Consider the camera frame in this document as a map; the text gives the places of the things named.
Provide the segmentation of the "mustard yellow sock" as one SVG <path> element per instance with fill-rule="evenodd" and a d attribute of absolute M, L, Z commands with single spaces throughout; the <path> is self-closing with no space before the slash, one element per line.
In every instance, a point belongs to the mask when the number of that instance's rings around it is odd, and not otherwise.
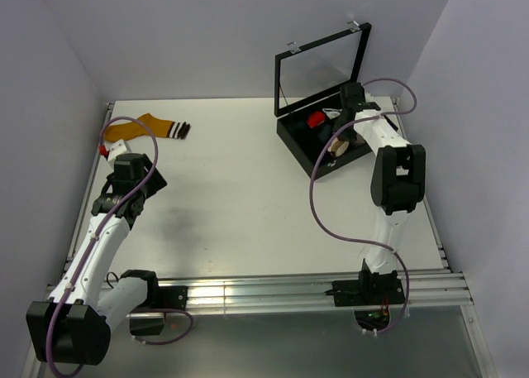
<path fill-rule="evenodd" d="M 111 125 L 103 135 L 108 142 L 119 140 L 129 141 L 139 136 L 149 136 L 151 133 L 157 138 L 185 139 L 191 129 L 189 122 L 174 122 L 159 119 L 150 113 L 145 113 L 137 118 L 138 122 Z"/>

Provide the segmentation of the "brown striped sock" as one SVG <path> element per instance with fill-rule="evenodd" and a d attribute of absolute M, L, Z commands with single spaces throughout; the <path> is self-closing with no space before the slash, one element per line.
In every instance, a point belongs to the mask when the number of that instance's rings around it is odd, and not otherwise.
<path fill-rule="evenodd" d="M 327 151 L 333 158 L 338 158 L 345 154 L 349 148 L 350 143 L 348 141 L 343 141 L 338 138 L 334 139 L 331 145 L 327 148 Z"/>

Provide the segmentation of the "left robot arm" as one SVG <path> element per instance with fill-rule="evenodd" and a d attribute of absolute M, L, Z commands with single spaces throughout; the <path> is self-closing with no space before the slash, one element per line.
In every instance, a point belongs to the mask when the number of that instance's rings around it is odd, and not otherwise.
<path fill-rule="evenodd" d="M 166 185 L 145 154 L 127 152 L 113 161 L 77 255 L 49 298 L 32 302 L 26 312 L 39 361 L 95 366 L 107 354 L 112 330 L 130 312 L 158 307 L 161 291 L 150 270 L 128 270 L 109 293 L 101 290 L 145 201 Z"/>

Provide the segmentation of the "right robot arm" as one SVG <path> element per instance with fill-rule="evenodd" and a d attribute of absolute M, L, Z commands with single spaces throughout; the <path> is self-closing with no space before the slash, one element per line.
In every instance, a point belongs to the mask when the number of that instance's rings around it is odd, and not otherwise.
<path fill-rule="evenodd" d="M 426 177 L 426 150 L 405 140 L 369 102 L 358 82 L 341 86 L 340 125 L 350 121 L 352 130 L 375 154 L 370 195 L 378 208 L 374 229 L 374 249 L 365 257 L 358 279 L 359 297 L 373 304 L 385 296 L 402 301 L 397 253 L 407 221 L 423 200 Z"/>

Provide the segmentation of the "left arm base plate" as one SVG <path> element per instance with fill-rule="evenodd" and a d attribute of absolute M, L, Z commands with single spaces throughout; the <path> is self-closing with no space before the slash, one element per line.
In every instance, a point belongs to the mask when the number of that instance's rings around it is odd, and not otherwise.
<path fill-rule="evenodd" d="M 188 300 L 188 286 L 161 286 L 158 290 L 155 307 L 157 309 L 185 310 Z"/>

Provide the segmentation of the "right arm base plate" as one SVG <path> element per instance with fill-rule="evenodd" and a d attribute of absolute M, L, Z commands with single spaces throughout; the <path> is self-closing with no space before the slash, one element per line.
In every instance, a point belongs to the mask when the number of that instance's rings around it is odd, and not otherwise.
<path fill-rule="evenodd" d="M 367 276 L 357 280 L 335 280 L 326 292 L 334 299 L 336 307 L 403 304 L 405 293 L 399 278 L 380 279 Z"/>

